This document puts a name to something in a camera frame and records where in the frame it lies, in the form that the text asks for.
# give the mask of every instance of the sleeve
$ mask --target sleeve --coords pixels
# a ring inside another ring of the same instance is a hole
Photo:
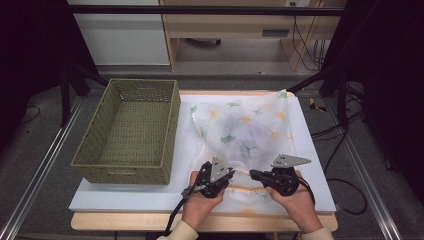
[[[315,232],[302,234],[303,240],[333,240],[333,235],[331,234],[330,229],[328,228],[321,228]]]
[[[157,240],[195,240],[197,237],[199,237],[199,235],[193,228],[187,223],[179,221],[169,236],[162,236]]]

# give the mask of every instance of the black cable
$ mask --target black cable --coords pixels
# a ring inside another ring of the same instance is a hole
[[[297,28],[296,16],[293,16],[293,19],[294,19],[294,21],[293,21],[293,32],[292,32],[293,37],[292,37],[292,42],[293,42],[294,50],[296,51],[297,55],[299,55],[300,61],[302,62],[303,66],[304,66],[307,70],[309,70],[309,71],[318,71],[318,69],[310,69],[310,68],[308,68],[308,67],[306,66],[305,62],[303,61],[303,57],[302,57],[302,55],[301,55],[301,54],[299,53],[299,51],[297,50],[296,43],[294,42],[294,32],[295,32],[295,30],[296,30],[296,28]]]
[[[363,111],[361,110],[361,111],[358,111],[358,112],[352,114],[352,116],[348,117],[347,119],[348,119],[349,123],[352,123],[353,121],[359,119],[357,117],[362,116],[362,114],[363,114]],[[329,133],[333,132],[334,130],[337,130],[340,126],[341,126],[340,123],[336,124],[336,125],[334,125],[330,128],[327,128],[325,130],[322,130],[322,131],[319,131],[319,132],[316,132],[316,133],[311,133],[311,136],[312,136],[312,138],[317,138],[317,137],[329,134]]]
[[[327,163],[325,164],[324,167],[324,175],[327,173],[327,169],[328,166],[330,166],[331,161],[333,160],[334,155],[336,155],[337,150],[339,150],[340,146],[343,143],[343,140],[345,139],[346,135],[347,135],[347,130],[343,133],[342,139],[340,139],[339,143],[337,144],[336,148],[334,149],[333,153],[331,154],[330,158],[328,159]]]
[[[300,184],[302,184],[307,190],[308,190],[308,192],[309,192],[309,194],[311,195],[311,198],[312,198],[312,202],[314,203],[314,205],[315,205],[315,196],[314,196],[314,193],[312,192],[312,189],[311,189],[311,187],[309,186],[309,183],[305,180],[305,179],[303,179],[303,178],[301,178],[301,177],[297,177],[298,179],[299,179],[299,183]]]
[[[190,191],[187,193],[187,196],[190,196],[194,192],[194,188],[196,187],[197,182],[199,181],[200,173],[205,169],[204,165],[200,167],[199,174],[197,174],[196,180],[194,180],[193,186],[191,186]],[[177,215],[177,213],[180,211],[181,207],[188,201],[188,198],[183,198],[181,201],[177,204],[174,211],[169,216],[168,224],[166,225],[166,229],[164,232],[164,236],[168,236],[171,231],[172,223],[174,222],[174,218]]]
[[[353,214],[353,215],[361,215],[361,214],[363,214],[367,210],[367,208],[368,208],[368,200],[365,197],[365,194],[362,192],[362,190],[359,189],[357,186],[355,186],[354,184],[352,184],[352,183],[350,183],[350,182],[348,182],[346,180],[340,179],[340,178],[327,178],[327,182],[342,182],[342,183],[345,183],[345,184],[351,186],[352,188],[354,188],[356,191],[358,191],[359,194],[361,194],[362,199],[364,200],[364,206],[358,212],[355,212],[355,211],[349,210],[347,208],[344,208],[339,202],[334,202],[335,204],[337,204],[340,207],[341,210],[343,210],[343,211],[345,211],[347,213]]]
[[[332,136],[332,137],[329,137],[329,138],[314,139],[313,141],[314,141],[314,142],[328,141],[328,140],[332,140],[332,139],[338,138],[338,137],[340,137],[341,135],[343,135],[343,133],[337,134],[336,136]]]
[[[36,119],[38,117],[38,115],[40,114],[40,112],[41,112],[41,109],[39,107],[37,107],[37,106],[28,106],[27,109],[28,108],[35,108],[35,109],[37,109],[37,113],[31,119],[28,119],[26,121],[20,122],[19,124],[24,124],[24,123],[27,123],[27,122],[31,122],[32,120]]]
[[[318,68],[318,69],[310,69],[310,68],[308,68],[307,66],[306,66],[306,64],[305,64],[305,62],[303,61],[303,57],[302,57],[302,55],[299,53],[299,51],[297,50],[297,47],[296,47],[296,44],[295,44],[295,42],[294,42],[294,32],[297,32],[298,33],[298,35],[299,35],[299,37],[300,37],[300,39],[301,39],[301,41],[302,41],[302,43],[303,43],[303,46],[305,47],[305,50],[306,50],[306,52],[308,53],[308,56],[309,56],[309,58],[311,59],[311,61],[312,61],[312,63]],[[315,59],[311,56],[311,53],[309,52],[309,48],[308,48],[308,46],[306,45],[306,41],[303,39],[303,37],[302,37],[302,34],[300,33],[300,30],[299,30],[299,28],[298,28],[298,26],[297,26],[297,20],[296,20],[296,15],[293,15],[293,32],[292,32],[292,36],[293,36],[293,47],[294,47],[294,50],[296,51],[296,53],[299,55],[299,58],[300,58],[300,60],[301,60],[301,62],[302,62],[302,64],[303,64],[303,66],[306,68],[306,69],[308,69],[309,71],[319,71],[321,68],[320,68],[320,66],[319,66],[319,64],[315,61]]]
[[[169,216],[169,220],[168,220],[168,224],[166,225],[166,229],[165,229],[165,236],[168,236],[169,233],[171,232],[171,225],[172,222],[174,222],[174,218],[177,215],[178,211],[180,211],[181,207],[187,202],[187,198],[183,198],[181,199],[181,201],[178,203],[177,207],[175,207],[174,211],[171,213],[171,215]]]

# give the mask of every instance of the hand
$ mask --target hand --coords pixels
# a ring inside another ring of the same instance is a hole
[[[311,195],[303,185],[300,184],[293,195],[286,197],[281,196],[271,187],[267,187],[266,190],[274,201],[287,210],[290,218],[299,226],[300,231],[311,233],[322,228]]]
[[[191,172],[190,186],[193,186],[198,171]],[[190,227],[197,231],[205,219],[208,217],[212,209],[222,202],[224,199],[224,190],[222,190],[216,198],[206,198],[200,193],[195,193],[184,204],[182,219]]]

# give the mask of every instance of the wicker basket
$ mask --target wicker basket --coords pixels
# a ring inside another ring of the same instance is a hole
[[[173,80],[111,80],[71,166],[93,183],[168,184],[180,101]]]

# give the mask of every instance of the wooden table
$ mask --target wooden table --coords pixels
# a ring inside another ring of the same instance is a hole
[[[268,91],[180,91],[181,95],[264,95]],[[164,231],[170,213],[75,212],[71,226],[79,231]],[[334,213],[318,214],[324,227],[335,231]],[[172,228],[181,219],[175,217]],[[211,213],[199,232],[296,232],[297,225],[287,216],[248,213]]]

